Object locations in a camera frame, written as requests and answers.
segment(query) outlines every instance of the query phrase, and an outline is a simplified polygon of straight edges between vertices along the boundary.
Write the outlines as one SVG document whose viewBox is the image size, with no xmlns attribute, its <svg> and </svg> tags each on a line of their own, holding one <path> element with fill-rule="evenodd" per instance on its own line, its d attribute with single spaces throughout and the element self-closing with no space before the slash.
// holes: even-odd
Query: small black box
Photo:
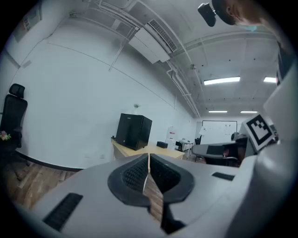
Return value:
<svg viewBox="0 0 298 238">
<path fill-rule="evenodd" d="M 167 143 L 164 143 L 164 142 L 161 142 L 161 141 L 158 141 L 156 146 L 158 147 L 161 147 L 161 148 L 168 148 L 168 144 Z"/>
<path fill-rule="evenodd" d="M 148 145 L 152 121 L 141 115 L 121 113 L 116 142 L 135 151 Z"/>
</svg>

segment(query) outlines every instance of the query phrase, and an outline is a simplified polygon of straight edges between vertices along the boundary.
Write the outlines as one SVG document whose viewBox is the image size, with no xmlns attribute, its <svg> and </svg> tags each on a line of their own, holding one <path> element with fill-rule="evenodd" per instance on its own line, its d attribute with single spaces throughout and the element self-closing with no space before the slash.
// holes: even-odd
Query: face mask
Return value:
<svg viewBox="0 0 298 238">
<path fill-rule="evenodd" d="M 257 26 L 242 26 L 242 25 L 237 25 L 237 27 L 245 29 L 247 31 L 254 32 L 257 29 Z"/>
</svg>

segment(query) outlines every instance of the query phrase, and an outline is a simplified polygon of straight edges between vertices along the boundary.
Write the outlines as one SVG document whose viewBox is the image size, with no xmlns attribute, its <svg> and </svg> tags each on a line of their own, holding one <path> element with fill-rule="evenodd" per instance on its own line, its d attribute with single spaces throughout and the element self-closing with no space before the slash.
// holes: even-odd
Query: black office chair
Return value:
<svg viewBox="0 0 298 238">
<path fill-rule="evenodd" d="M 238 159 L 235 157 L 225 157 L 220 159 L 204 157 L 206 164 L 208 165 L 222 165 L 222 166 L 236 166 L 238 164 Z"/>
<path fill-rule="evenodd" d="M 183 152 L 182 151 L 182 144 L 179 142 L 179 141 L 176 141 L 176 146 L 178 146 L 178 149 L 176 149 L 177 151 L 181 151 L 181 152 Z"/>
<path fill-rule="evenodd" d="M 12 159 L 18 160 L 14 156 L 15 150 L 22 147 L 22 127 L 20 125 L 28 105 L 27 101 L 23 99 L 24 91 L 25 87 L 19 84 L 13 84 L 10 87 L 10 94 L 5 97 L 0 124 L 0 132 L 5 131 L 7 134 L 11 135 L 11 139 L 9 140 L 0 139 L 0 158 L 2 161 L 11 165 L 19 181 L 21 181 L 21 178 L 11 162 Z"/>
<path fill-rule="evenodd" d="M 202 137 L 200 137 L 200 138 L 196 138 L 196 139 L 195 139 L 195 143 L 196 143 L 196 145 L 201 144 L 201 138 L 202 138 Z"/>
</svg>

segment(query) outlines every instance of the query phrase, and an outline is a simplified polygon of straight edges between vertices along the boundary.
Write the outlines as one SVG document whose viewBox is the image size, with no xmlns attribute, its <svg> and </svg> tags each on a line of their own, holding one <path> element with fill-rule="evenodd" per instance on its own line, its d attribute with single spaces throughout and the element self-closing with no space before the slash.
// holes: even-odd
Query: air vent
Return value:
<svg viewBox="0 0 298 238">
<path fill-rule="evenodd" d="M 153 19 L 150 22 L 148 22 L 148 24 L 159 34 L 159 36 L 165 41 L 165 43 L 171 49 L 172 52 L 174 52 L 177 49 L 177 46 L 175 45 L 174 41 L 156 20 Z"/>
</svg>

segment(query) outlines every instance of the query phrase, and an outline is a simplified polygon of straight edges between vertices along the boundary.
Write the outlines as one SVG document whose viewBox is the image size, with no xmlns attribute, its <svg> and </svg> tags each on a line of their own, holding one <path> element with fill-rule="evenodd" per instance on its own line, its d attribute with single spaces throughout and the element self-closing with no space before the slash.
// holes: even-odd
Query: ceiling light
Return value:
<svg viewBox="0 0 298 238">
<path fill-rule="evenodd" d="M 276 83 L 276 78 L 266 77 L 264 79 L 264 82 L 267 82 L 267 83 Z"/>
<path fill-rule="evenodd" d="M 257 113 L 256 111 L 241 111 L 240 113 Z"/>
<path fill-rule="evenodd" d="M 209 111 L 209 113 L 227 113 L 228 111 Z"/>
<path fill-rule="evenodd" d="M 226 79 L 211 79 L 204 81 L 205 85 L 210 84 L 221 84 L 221 83 L 230 83 L 230 82 L 239 82 L 240 77 L 234 77 L 234 78 L 226 78 Z"/>
</svg>

